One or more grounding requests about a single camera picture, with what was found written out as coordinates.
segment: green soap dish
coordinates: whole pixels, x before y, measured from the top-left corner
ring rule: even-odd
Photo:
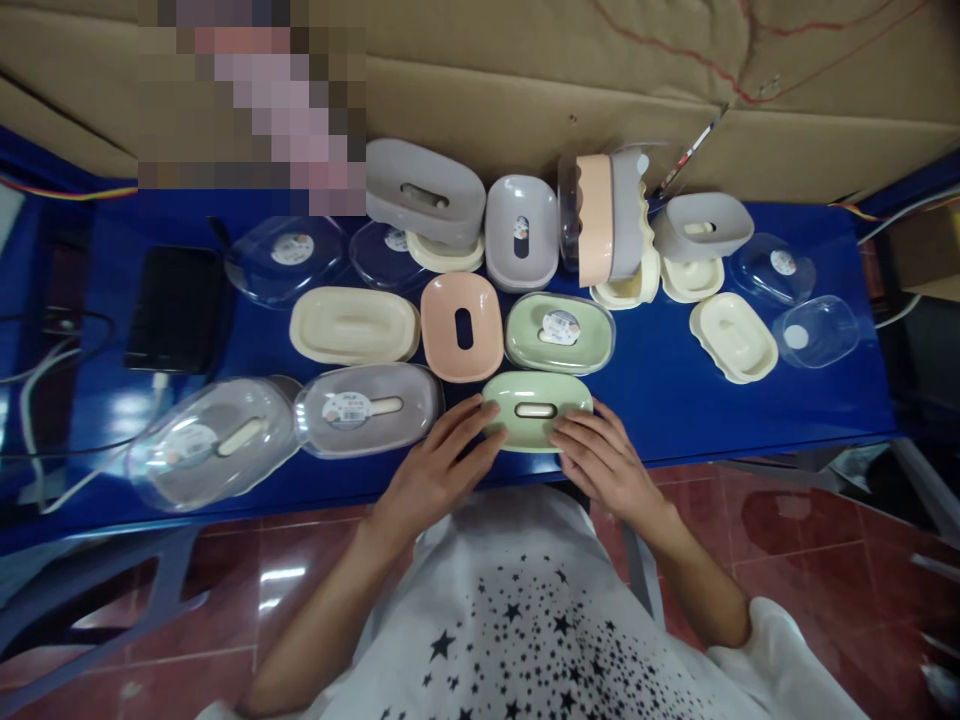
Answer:
[[[590,390],[575,377],[546,372],[510,372],[497,375],[483,388],[484,402],[497,401],[500,413],[483,432],[502,427],[510,432],[504,450],[560,452],[548,439],[554,418],[571,410],[593,412]]]
[[[530,293],[507,317],[507,358],[518,367],[589,375],[613,356],[613,315],[595,302],[570,295]]]

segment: pixelated area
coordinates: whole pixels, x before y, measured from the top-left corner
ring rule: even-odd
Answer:
[[[311,215],[364,214],[356,7],[143,0],[138,50],[141,188],[307,190]]]

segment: cardboard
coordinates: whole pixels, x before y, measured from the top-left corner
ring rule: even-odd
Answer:
[[[689,189],[859,198],[960,147],[954,2],[367,0],[341,12],[291,0],[290,13],[317,31],[317,55],[356,50],[356,33],[340,47],[325,26],[365,26],[371,138],[423,144],[488,184],[510,172],[551,180],[561,151],[657,140],[679,152],[725,102],[681,176]],[[11,81],[0,122],[102,175],[133,176],[139,160],[160,184],[190,168],[204,183],[230,167],[247,168],[232,184],[280,178],[256,170],[270,138],[253,134],[229,86],[176,55],[182,34],[138,34],[133,16],[169,20],[157,0],[0,0],[0,77]],[[668,169],[662,154],[648,185]]]

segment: white t-shirt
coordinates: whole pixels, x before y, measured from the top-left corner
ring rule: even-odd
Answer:
[[[754,599],[750,617],[745,647],[704,655],[651,619],[571,498],[476,493],[420,536],[351,669],[291,717],[866,717],[779,605]]]

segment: tiled floor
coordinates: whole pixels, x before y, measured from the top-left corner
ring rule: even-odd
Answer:
[[[960,565],[937,540],[853,503],[711,465],[653,471],[704,545],[751,594],[796,618],[808,643],[872,718],[940,717],[920,671],[944,659],[920,637],[956,635],[958,586],[910,563],[914,552]],[[197,541],[190,591],[212,585],[199,610],[128,647],[15,717],[190,720],[214,699],[235,701],[258,659],[329,571],[363,508],[227,523]],[[627,579],[619,523],[593,518]],[[139,578],[146,580],[146,574]],[[122,622],[141,607],[130,592],[87,618]],[[667,629],[698,646],[664,581]],[[34,651],[0,665],[0,688],[71,657]]]

